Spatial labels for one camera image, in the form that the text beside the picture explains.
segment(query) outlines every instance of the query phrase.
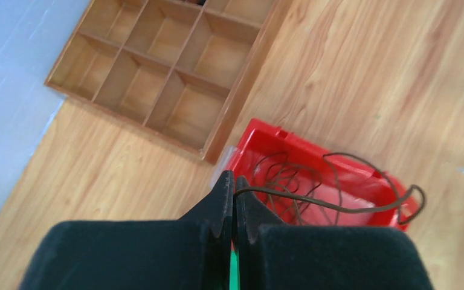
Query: white surface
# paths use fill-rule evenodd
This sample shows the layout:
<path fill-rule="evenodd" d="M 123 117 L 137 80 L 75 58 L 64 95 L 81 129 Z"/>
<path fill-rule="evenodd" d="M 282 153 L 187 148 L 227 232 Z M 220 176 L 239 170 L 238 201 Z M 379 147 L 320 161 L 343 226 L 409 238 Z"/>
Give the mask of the white surface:
<path fill-rule="evenodd" d="M 0 0 L 0 209 L 63 102 L 44 80 L 88 2 Z"/>

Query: wooden compartment tray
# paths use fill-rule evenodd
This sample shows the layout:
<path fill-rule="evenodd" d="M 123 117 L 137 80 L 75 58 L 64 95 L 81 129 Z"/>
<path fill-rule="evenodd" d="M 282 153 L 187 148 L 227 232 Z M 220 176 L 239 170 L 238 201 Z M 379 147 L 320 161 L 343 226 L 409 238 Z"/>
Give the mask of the wooden compartment tray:
<path fill-rule="evenodd" d="M 93 0 L 46 85 L 215 163 L 290 0 Z"/>

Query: wooden organizer box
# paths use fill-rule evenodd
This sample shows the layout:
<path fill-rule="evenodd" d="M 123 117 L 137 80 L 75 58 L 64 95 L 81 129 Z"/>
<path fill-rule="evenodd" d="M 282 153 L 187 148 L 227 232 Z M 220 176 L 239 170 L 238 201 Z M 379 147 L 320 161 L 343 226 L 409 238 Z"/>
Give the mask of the wooden organizer box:
<path fill-rule="evenodd" d="M 46 85 L 215 163 L 290 3 L 93 0 Z"/>

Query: red plastic basket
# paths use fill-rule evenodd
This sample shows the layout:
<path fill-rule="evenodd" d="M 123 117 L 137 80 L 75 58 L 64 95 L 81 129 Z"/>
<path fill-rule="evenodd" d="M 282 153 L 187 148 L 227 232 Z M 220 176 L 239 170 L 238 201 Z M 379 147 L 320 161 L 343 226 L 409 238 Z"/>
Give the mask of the red plastic basket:
<path fill-rule="evenodd" d="M 323 159 L 323 155 L 330 153 L 328 150 L 258 119 L 252 119 L 249 123 L 226 169 L 232 170 L 235 176 L 245 176 L 252 185 L 262 185 L 266 171 L 270 170 L 273 164 L 279 162 L 277 154 L 280 152 L 284 152 L 284 155 L 280 155 L 279 158 L 285 158 L 285 161 L 290 163 L 310 167 L 320 173 L 323 185 L 316 190 L 314 198 L 337 204 L 338 190 L 335 185 L 337 184 L 335 177 L 338 176 L 343 192 L 343 207 L 383 206 L 396 200 L 396 195 L 388 182 L 370 166 L 344 156 L 330 156 L 327 158 L 329 161 L 327 163 Z M 258 160 L 262 159 L 266 161 L 259 164 Z M 336 168 L 337 175 L 334 174 L 330 163 Z M 308 192 L 315 184 L 312 183 L 310 175 L 310 172 L 301 172 L 298 177 L 298 187 L 295 190 L 296 194 Z M 396 186 L 399 194 L 402 195 L 405 188 L 396 178 L 387 176 Z M 257 197 L 273 210 L 266 194 L 258 193 Z M 286 222 L 295 221 L 295 212 L 286 210 L 292 202 L 290 199 L 279 199 L 274 203 L 274 211 Z M 408 198 L 402 205 L 401 212 L 404 215 L 402 220 L 409 218 L 418 208 L 419 204 L 415 199 Z M 312 204 L 301 216 L 303 217 L 304 214 L 306 214 L 307 221 L 320 225 L 323 224 L 324 215 L 335 219 L 337 212 L 328 208 L 324 209 L 323 212 L 323 208 Z M 388 226 L 401 230 L 407 228 L 407 225 L 398 224 L 396 208 L 380 213 L 340 213 L 338 225 Z"/>

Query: wooden table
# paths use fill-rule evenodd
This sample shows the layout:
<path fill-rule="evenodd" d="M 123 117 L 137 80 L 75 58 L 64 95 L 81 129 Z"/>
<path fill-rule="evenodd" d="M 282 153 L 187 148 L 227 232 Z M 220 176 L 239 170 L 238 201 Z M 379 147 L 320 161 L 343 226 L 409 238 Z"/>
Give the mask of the wooden table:
<path fill-rule="evenodd" d="M 437 289 L 464 289 L 464 0 L 299 0 L 229 144 L 250 118 L 361 155 L 427 189 L 410 227 Z M 67 219 L 171 219 L 213 167 L 67 101 L 0 214 L 0 289 Z"/>

